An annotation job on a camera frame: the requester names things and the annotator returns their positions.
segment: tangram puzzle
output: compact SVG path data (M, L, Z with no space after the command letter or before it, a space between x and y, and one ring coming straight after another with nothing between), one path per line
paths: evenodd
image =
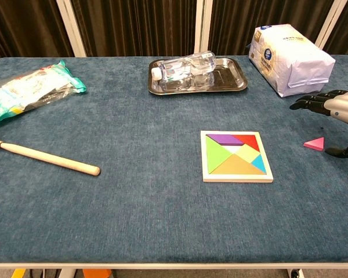
M204 181L272 182L258 132L202 131Z

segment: purple tangram piece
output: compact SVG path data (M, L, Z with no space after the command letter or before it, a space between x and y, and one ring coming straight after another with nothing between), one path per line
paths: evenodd
M244 144L230 134L207 134L207 136L223 146L242 146Z

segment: silver tray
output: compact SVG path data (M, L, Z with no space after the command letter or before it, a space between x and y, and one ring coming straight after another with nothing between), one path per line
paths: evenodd
M180 81L162 83L152 79L151 69L157 67L163 60L150 64L148 70L148 90L152 94L185 94L200 92L229 92L244 90L248 81L242 69L233 59L217 58L214 71L196 75Z

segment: wooden rolling pin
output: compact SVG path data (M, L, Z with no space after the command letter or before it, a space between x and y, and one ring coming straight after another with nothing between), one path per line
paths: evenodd
M89 174L89 175L99 175L100 174L99 167L85 164L85 163L81 163L81 162L77 162L77 161L67 159L67 158L61 158L61 157L56 156L56 155L51 155L51 154L46 153L46 152L36 151L34 149L29 149L29 148L22 147L19 145L8 144L8 143L4 143L4 142L0 141L0 149L5 149L9 152L14 152L14 153L17 153L19 155L28 156L29 158L38 159L38 160L52 163L52 164L55 164L58 166L69 168L69 169L72 169L75 171L80 171L80 172L83 172L85 174Z

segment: brown curtain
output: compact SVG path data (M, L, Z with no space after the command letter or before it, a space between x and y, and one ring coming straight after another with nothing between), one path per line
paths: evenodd
M348 54L348 2L334 26L324 50L330 54Z
M0 0L0 58L73 55L55 0Z
M214 0L209 49L217 55L247 54L254 29L291 24L313 43L334 0Z
M88 56L193 53L196 0L72 0Z

